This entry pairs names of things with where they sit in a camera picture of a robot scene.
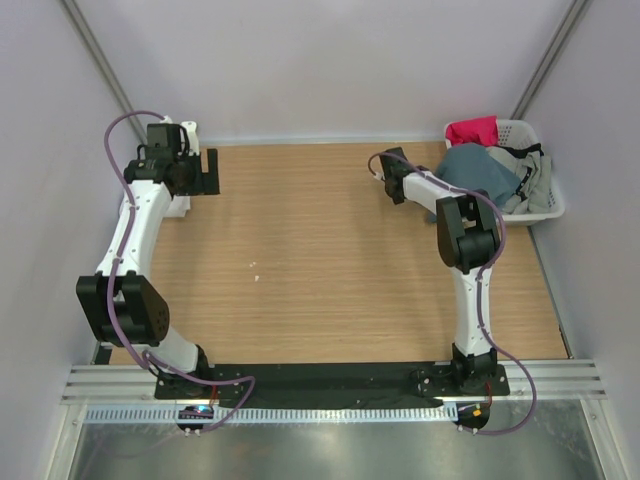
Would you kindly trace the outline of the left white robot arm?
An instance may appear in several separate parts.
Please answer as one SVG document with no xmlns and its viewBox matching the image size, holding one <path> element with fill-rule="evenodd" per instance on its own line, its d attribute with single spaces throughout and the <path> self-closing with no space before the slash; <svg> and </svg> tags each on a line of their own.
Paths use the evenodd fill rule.
<svg viewBox="0 0 640 480">
<path fill-rule="evenodd" d="M 92 275 L 79 277 L 76 295 L 100 345 L 126 350 L 163 386 L 189 399 L 212 387 L 202 347 L 170 324 L 167 301 L 151 282 L 152 259 L 162 222 L 183 217 L 191 199 L 220 192 L 218 156 L 201 156 L 197 124 L 165 117 L 147 126 L 135 159 L 115 172 L 124 195 L 109 247 Z"/>
</svg>

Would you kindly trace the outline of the blue-grey t-shirt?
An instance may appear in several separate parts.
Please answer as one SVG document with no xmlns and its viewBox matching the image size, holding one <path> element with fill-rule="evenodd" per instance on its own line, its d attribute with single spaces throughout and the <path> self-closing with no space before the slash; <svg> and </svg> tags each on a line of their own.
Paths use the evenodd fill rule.
<svg viewBox="0 0 640 480">
<path fill-rule="evenodd" d="M 521 180 L 495 160 L 488 150 L 467 143 L 449 148 L 434 175 L 441 181 L 466 190 L 483 190 L 505 213 L 507 202 L 516 193 Z"/>
</svg>

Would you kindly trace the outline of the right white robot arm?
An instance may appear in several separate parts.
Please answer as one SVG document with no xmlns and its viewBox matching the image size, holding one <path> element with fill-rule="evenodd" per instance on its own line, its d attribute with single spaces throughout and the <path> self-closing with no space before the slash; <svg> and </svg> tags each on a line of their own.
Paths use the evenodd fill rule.
<svg viewBox="0 0 640 480">
<path fill-rule="evenodd" d="M 459 394 L 472 396 L 498 370 L 489 284 L 492 267 L 504 250 L 504 221 L 483 193 L 453 186 L 411 164 L 400 147 L 375 157 L 382 171 L 374 177 L 384 183 L 394 204 L 413 202 L 436 216 L 438 252 L 452 273 L 456 296 L 450 381 Z"/>
</svg>

